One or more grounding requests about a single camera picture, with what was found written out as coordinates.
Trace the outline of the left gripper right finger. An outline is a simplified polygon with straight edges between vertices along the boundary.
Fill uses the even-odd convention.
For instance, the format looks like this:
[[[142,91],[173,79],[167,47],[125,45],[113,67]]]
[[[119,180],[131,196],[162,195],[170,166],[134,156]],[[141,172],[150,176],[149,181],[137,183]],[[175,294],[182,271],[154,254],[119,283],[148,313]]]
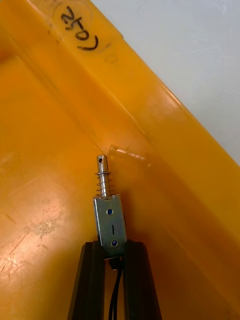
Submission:
[[[123,297],[126,320],[161,320],[146,246],[127,240],[123,262]]]

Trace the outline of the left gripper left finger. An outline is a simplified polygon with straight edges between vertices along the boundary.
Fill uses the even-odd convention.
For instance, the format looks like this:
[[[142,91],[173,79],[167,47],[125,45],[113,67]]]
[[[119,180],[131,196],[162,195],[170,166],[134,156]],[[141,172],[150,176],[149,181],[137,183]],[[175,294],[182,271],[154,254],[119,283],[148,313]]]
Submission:
[[[105,300],[105,250],[97,241],[81,249],[67,318],[102,320]]]

